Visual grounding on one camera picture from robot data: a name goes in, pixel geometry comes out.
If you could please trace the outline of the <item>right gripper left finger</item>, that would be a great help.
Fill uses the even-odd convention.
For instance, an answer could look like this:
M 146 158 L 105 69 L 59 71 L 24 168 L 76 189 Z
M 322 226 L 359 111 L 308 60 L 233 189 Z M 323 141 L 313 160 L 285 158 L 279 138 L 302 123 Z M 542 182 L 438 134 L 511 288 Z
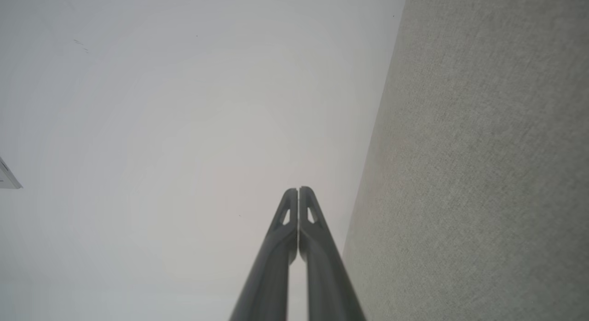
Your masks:
M 288 317 L 289 266 L 297 255 L 297 189 L 284 192 L 231 321 L 285 321 Z

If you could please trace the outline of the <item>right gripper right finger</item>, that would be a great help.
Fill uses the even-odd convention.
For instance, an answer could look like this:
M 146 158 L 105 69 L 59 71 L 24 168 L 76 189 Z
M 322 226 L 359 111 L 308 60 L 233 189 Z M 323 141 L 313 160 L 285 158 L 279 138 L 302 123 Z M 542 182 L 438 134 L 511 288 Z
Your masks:
M 299 252 L 306 262 L 308 319 L 366 319 L 323 212 L 310 187 L 299 189 Z

